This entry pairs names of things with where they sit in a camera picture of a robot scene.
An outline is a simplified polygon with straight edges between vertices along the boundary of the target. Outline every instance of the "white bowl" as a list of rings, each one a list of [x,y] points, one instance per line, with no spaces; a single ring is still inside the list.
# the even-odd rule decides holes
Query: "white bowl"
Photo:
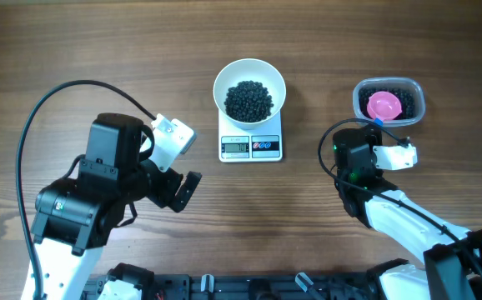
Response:
[[[226,94],[231,87],[237,87],[242,81],[255,81],[262,83],[273,98],[274,106],[271,107],[271,115],[259,122],[240,122],[226,114]],[[231,62],[217,75],[213,85],[213,98],[218,110],[226,116],[237,128],[254,129],[268,122],[282,108],[285,102],[285,81],[280,72],[270,63],[259,59],[245,58]]]

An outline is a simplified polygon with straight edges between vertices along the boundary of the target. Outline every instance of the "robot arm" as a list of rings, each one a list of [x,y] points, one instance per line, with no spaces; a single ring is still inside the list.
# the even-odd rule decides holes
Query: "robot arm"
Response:
[[[415,147],[382,146],[373,125],[340,130],[333,142],[338,170],[332,176],[347,213],[392,237],[426,266],[421,271],[399,262],[377,270],[380,293],[388,299],[481,299],[482,229],[471,232],[436,217],[383,178],[383,169],[413,167]],[[479,276],[468,279],[471,273]]]
[[[62,177],[39,193],[32,233],[48,299],[80,298],[111,230],[137,217],[133,202],[147,197],[176,213],[187,205],[201,175],[190,172],[182,184],[183,175],[170,166],[188,151],[194,131],[160,114],[153,127],[135,117],[98,115],[79,160],[78,178]],[[119,225],[127,205],[133,219]],[[118,280],[108,284],[104,295],[114,290],[126,299],[141,299],[142,288]],[[22,299],[32,299],[34,290],[30,263]]]

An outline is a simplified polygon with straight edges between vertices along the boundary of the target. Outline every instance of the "black bean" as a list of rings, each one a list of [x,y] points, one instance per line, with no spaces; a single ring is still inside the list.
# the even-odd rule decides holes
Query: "black bean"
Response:
[[[273,106],[269,91],[261,82],[239,82],[228,89],[226,113],[241,122],[259,122],[271,115]]]

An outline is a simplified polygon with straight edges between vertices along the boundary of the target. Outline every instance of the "plastic container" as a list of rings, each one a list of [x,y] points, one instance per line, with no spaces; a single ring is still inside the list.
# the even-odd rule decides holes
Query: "plastic container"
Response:
[[[269,95],[273,97],[274,106],[271,107],[271,115],[259,122],[240,122],[232,119],[226,113],[226,94],[228,89],[236,87],[239,82],[250,81],[262,83],[267,88]],[[259,59],[245,58],[231,62],[217,75],[213,85],[213,98],[218,110],[237,128],[255,129],[268,122],[282,108],[285,102],[285,81],[280,72],[270,63]]]
[[[373,120],[369,116],[365,116],[359,107],[359,90],[362,88],[401,88],[408,90],[414,96],[415,117],[405,120],[385,121],[384,127],[391,128],[415,124],[423,118],[424,112],[426,112],[423,89],[415,80],[406,77],[377,77],[362,80],[352,91],[352,105],[357,118]]]

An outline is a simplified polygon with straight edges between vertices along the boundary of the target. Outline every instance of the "white bracket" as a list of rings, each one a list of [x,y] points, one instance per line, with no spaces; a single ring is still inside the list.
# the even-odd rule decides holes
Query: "white bracket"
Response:
[[[122,280],[108,281],[104,285],[99,300],[141,300],[143,291],[138,290],[132,283]]]
[[[411,168],[417,163],[417,149],[413,145],[373,146],[376,156],[376,168],[383,170],[401,170]]]
[[[200,281],[200,292],[213,293],[215,290],[215,277],[212,274],[205,274]]]
[[[169,121],[161,113],[156,120],[152,121],[152,127],[154,128],[154,150],[149,159],[158,166],[159,171],[167,172],[176,157],[189,150],[197,135],[193,129],[178,119]],[[147,138],[141,146],[141,152],[148,148],[150,148],[150,140]]]

